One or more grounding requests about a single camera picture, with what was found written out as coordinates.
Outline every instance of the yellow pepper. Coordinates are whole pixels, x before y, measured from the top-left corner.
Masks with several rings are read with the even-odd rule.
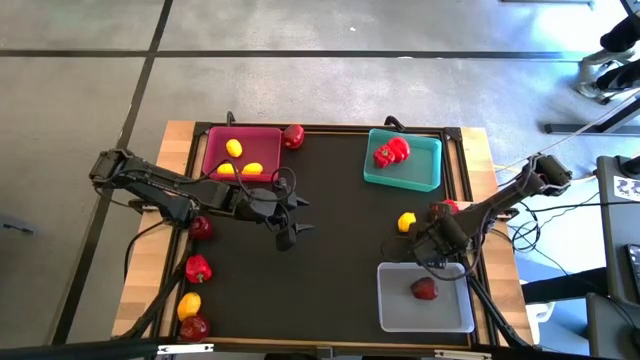
[[[191,292],[186,293],[178,303],[178,319],[183,321],[189,316],[194,316],[200,310],[201,305],[200,295]]]
[[[414,213],[404,213],[398,219],[398,231],[400,232],[409,232],[409,225],[416,222],[416,214]]]
[[[242,174],[243,175],[260,175],[262,174],[262,164],[260,163],[251,163],[251,164],[247,164],[245,165],[245,167],[242,169]]]
[[[242,145],[240,145],[240,141],[236,139],[227,141],[227,152],[233,157],[242,155]]]
[[[216,172],[218,174],[223,174],[223,175],[233,175],[233,165],[229,163],[224,163],[218,166],[218,169],[216,170]]]

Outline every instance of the black cable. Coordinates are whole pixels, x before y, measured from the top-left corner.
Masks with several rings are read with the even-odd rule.
[[[106,195],[104,195],[100,190],[98,190],[97,187],[94,187],[93,190],[95,190],[95,192],[96,192],[96,194],[98,194],[98,196],[100,196],[102,198],[105,198],[105,199],[107,198]],[[114,203],[116,205],[120,205],[120,206],[123,206],[123,207],[131,209],[131,206],[129,206],[128,204],[121,203],[120,201],[113,200],[113,199],[107,199],[107,200],[109,200],[110,202],[112,202],[112,203]]]
[[[129,272],[129,256],[131,256],[131,249],[133,249],[133,244],[135,244],[136,240],[138,240],[142,235],[157,228],[158,226],[162,225],[162,223],[163,223],[163,220],[158,221],[157,223],[140,231],[138,234],[136,234],[136,236],[133,237],[133,239],[131,239],[131,241],[129,241],[129,245],[127,246],[127,251],[125,252],[125,257],[124,257],[124,279],[125,280],[127,280],[127,273]]]
[[[622,310],[622,312],[627,316],[627,318],[625,319],[625,318],[624,318],[624,316],[622,316],[622,315],[620,315],[620,317],[621,317],[621,318],[623,318],[623,319],[624,319],[624,321],[625,321],[627,324],[629,324],[629,326],[631,326],[631,327],[635,328],[636,330],[640,330],[640,329],[638,329],[638,326],[636,325],[636,322],[635,322],[635,321],[633,321],[633,318],[631,317],[631,315],[629,315],[629,313],[627,312],[627,310],[625,310],[625,309],[622,307],[622,305],[618,304],[618,302],[617,302],[617,301],[615,301],[615,300],[614,300],[614,299],[612,299],[612,298],[605,297],[605,296],[601,296],[601,295],[598,295],[598,296],[600,296],[601,298],[603,298],[603,299],[605,299],[605,300],[609,300],[609,302],[610,302],[610,303],[612,303],[613,305],[615,305],[618,309]]]
[[[502,238],[504,238],[508,242],[511,242],[511,238],[509,237],[509,235],[505,234],[502,230],[498,230],[498,229],[492,228],[491,231],[493,231],[494,233],[502,236]]]
[[[529,251],[533,251],[533,249],[535,249],[535,247],[538,245],[538,241],[540,241],[540,237],[541,237],[541,235],[542,235],[542,232],[540,231],[540,230],[541,230],[541,229],[540,229],[540,226],[538,226],[538,216],[537,216],[535,213],[531,212],[531,208],[529,208],[529,206],[528,206],[527,204],[523,203],[522,201],[520,202],[520,204],[521,204],[522,206],[524,206],[525,210],[526,210],[529,214],[531,214],[531,217],[533,218],[533,220],[532,220],[532,221],[529,221],[529,222],[526,222],[526,223],[524,223],[524,224],[522,224],[522,225],[520,225],[520,227],[516,230],[515,234],[513,234],[513,241],[512,241],[512,244],[513,244],[513,249],[514,249],[515,251],[520,251],[520,252],[527,251],[527,252],[529,252]],[[535,226],[533,227],[533,229],[527,229],[528,231],[527,231],[527,233],[526,233],[526,234],[522,234],[522,235],[520,235],[520,231],[521,231],[522,229],[524,229],[524,227],[525,227],[527,224],[530,224],[530,223],[532,223],[532,222],[533,222],[533,223],[535,223]],[[517,240],[519,240],[519,239],[524,239],[524,236],[529,235],[529,234],[530,234],[530,233],[532,233],[533,231],[535,231],[535,232],[536,232],[536,238],[535,238],[535,240],[533,241],[533,243],[529,243],[529,246],[524,246],[524,247],[521,247],[521,248],[518,248],[518,247],[515,245],[515,243],[516,243],[516,241],[517,241]]]
[[[561,205],[561,206],[554,206],[554,207],[545,208],[545,209],[531,210],[531,212],[545,212],[545,211],[551,211],[551,210],[557,210],[557,209],[582,207],[582,206],[609,206],[609,205],[627,205],[627,204],[640,204],[640,202],[638,202],[638,201],[610,201],[610,202],[598,202],[598,203],[591,203],[591,204]]]
[[[518,178],[518,176],[520,176],[520,174],[518,174],[518,175],[516,175],[516,176],[512,177],[511,179],[509,179],[509,180],[507,180],[507,181],[503,182],[502,184],[498,184],[498,187],[503,187],[503,186],[507,186],[507,185],[511,184],[511,183],[513,182],[513,180],[515,180],[515,179],[517,179],[517,178]]]
[[[588,203],[589,201],[593,200],[593,198],[594,198],[594,197],[598,196],[598,194],[599,194],[599,193],[595,193],[595,194],[591,195],[591,197],[590,197],[590,198],[588,198],[587,200],[585,200],[585,201],[581,202],[580,204],[578,204],[578,205],[576,205],[576,206],[573,206],[573,207],[570,207],[570,208],[566,209],[565,211],[561,212],[560,214],[553,215],[552,217],[550,217],[550,218],[549,218],[549,220],[545,221],[544,223],[542,223],[542,225],[540,225],[540,230],[542,230],[542,228],[543,228],[545,225],[547,225],[548,223],[550,223],[553,219],[558,218],[558,217],[560,217],[560,216],[562,216],[562,215],[564,215],[564,214],[568,213],[569,211],[571,211],[571,210],[575,210],[575,209],[577,209],[579,206],[582,206],[582,205],[584,205],[584,204]]]

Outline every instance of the metal bar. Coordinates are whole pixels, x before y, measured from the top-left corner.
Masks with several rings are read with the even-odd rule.
[[[440,141],[442,141],[442,155],[444,156],[444,161],[442,162],[442,168],[444,171],[442,172],[442,180],[447,185],[447,191],[445,191],[445,198],[449,199],[457,199],[456,195],[456,185],[453,182],[453,171],[451,171],[451,154],[449,154],[449,147],[447,146],[447,134],[445,134],[444,130],[441,129],[441,132],[438,134]]]
[[[32,58],[138,58],[149,56],[147,50],[0,50],[0,57]]]
[[[547,134],[570,135],[581,129],[582,124],[546,124],[544,131]],[[602,132],[599,128],[592,126],[580,135],[592,136],[640,136],[640,126],[621,126],[613,132]]]
[[[584,52],[391,51],[391,50],[161,50],[161,58],[413,58],[504,59],[579,62]]]
[[[640,96],[636,96],[636,99],[631,104],[615,113],[607,121],[596,125],[596,127],[603,133],[615,133],[622,125],[633,120],[638,115],[640,115]]]
[[[154,37],[154,45],[159,39]],[[551,60],[579,62],[584,52],[536,51],[392,51],[392,50],[93,50],[3,49],[0,57],[36,58],[413,58]]]

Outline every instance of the red bell pepper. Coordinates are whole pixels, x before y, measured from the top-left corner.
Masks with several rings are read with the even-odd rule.
[[[289,125],[282,132],[282,140],[287,149],[295,150],[302,145],[304,141],[304,129],[298,124]]]
[[[393,163],[396,156],[389,145],[382,145],[373,153],[373,162],[376,167],[385,168]]]
[[[407,160],[409,158],[409,155],[411,155],[411,147],[409,146],[407,140],[402,137],[394,137],[393,139],[389,140],[387,145],[389,145],[391,151],[393,151],[393,154],[396,156],[396,159],[394,161],[397,163],[401,163]]]
[[[456,202],[451,200],[451,199],[446,199],[446,200],[442,201],[442,203],[451,206],[451,213],[452,214],[455,214],[458,211],[460,211],[460,208],[458,207],[458,204],[456,204]]]
[[[202,255],[189,256],[185,269],[187,280],[193,284],[199,284],[211,279],[213,271],[209,267],[209,263]]]
[[[196,240],[209,240],[213,236],[213,225],[204,216],[196,216],[189,225],[189,235]]]
[[[180,324],[180,337],[183,341],[197,343],[209,336],[209,320],[200,314],[190,316]]]

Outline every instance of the concrete floor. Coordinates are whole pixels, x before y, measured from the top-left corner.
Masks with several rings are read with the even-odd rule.
[[[0,49],[146,49],[161,7],[160,0],[3,1]],[[183,0],[161,48],[591,51],[622,16],[604,1],[590,9],[497,0]],[[39,229],[32,237],[0,230],[0,347],[47,341],[95,202],[87,173],[115,144],[141,66],[139,59],[0,59],[0,213]],[[239,121],[303,124],[379,124],[394,114],[408,125],[485,127],[494,161],[508,164],[561,138],[542,134],[541,123],[587,123],[615,106],[576,94],[578,73],[573,63],[504,60],[158,59],[129,147],[153,161],[167,120],[223,120],[227,110]],[[550,153],[582,175],[598,155],[639,148],[633,138],[574,138]],[[594,189],[583,184],[535,201],[581,202]],[[597,211],[569,213],[545,228],[541,249],[567,270],[593,267],[602,261],[599,222]],[[110,210],[70,341],[108,338],[137,223],[135,213]],[[590,255],[571,256],[576,246]]]

